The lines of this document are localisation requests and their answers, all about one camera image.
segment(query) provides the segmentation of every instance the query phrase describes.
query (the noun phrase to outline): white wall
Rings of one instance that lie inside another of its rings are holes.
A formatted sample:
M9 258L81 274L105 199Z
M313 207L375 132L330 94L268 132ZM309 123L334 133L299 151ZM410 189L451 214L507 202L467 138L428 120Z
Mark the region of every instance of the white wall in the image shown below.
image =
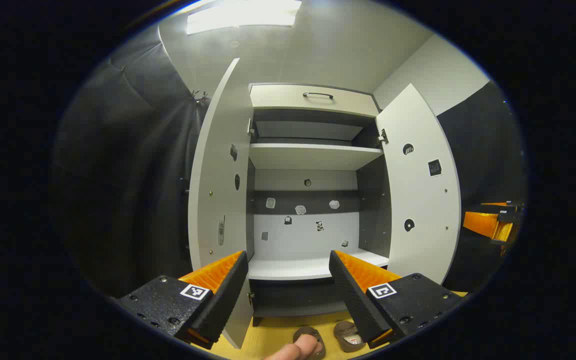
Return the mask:
M396 68L374 91L381 109L412 84L435 116L466 100L489 78L458 48L437 34Z

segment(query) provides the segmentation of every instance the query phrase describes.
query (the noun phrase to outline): white shelf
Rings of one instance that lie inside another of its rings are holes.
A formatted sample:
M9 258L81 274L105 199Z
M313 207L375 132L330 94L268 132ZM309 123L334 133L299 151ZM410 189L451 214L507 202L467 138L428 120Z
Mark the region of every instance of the white shelf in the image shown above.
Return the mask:
M356 146L254 143L249 157L257 170L356 171L383 154L379 148Z
M382 267L388 265L388 257L377 255L370 251L354 248L343 251L349 255ZM308 280L330 278L330 255L315 259L301 260L264 260L256 254L248 263L250 280Z

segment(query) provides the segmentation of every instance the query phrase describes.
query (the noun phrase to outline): ceiling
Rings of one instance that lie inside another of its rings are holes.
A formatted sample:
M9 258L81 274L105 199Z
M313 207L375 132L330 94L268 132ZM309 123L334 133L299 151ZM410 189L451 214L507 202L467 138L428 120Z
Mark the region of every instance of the ceiling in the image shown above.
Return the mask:
M237 57L250 83L374 92L432 35L405 14L368 0L303 0L293 27L254 25L186 35L187 17L170 16L159 31L183 82L209 96Z

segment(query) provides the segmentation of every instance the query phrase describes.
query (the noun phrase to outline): open cabinet door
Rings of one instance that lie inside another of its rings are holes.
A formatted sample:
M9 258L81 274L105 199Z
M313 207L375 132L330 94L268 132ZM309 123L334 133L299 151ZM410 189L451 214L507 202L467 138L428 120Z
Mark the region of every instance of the open cabinet door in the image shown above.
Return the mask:
M455 160L444 130L409 84L376 117L392 203L388 270L421 273L443 283L461 225L462 198Z
M241 250L246 243L246 190L253 116L246 73L232 61L221 78L199 132L188 195L188 239L192 269ZM252 318L246 276L224 337L240 349Z

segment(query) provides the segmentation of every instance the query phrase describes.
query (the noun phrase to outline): drawer handle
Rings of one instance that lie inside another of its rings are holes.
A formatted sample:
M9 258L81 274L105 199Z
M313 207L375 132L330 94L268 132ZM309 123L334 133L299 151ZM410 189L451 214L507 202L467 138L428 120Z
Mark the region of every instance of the drawer handle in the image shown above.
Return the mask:
M332 99L332 95L330 95L329 93L323 93L323 92L304 92L303 96L304 96L304 98L306 98L306 96L308 96L310 94L312 94L312 95L325 95L325 96L329 97L330 99Z

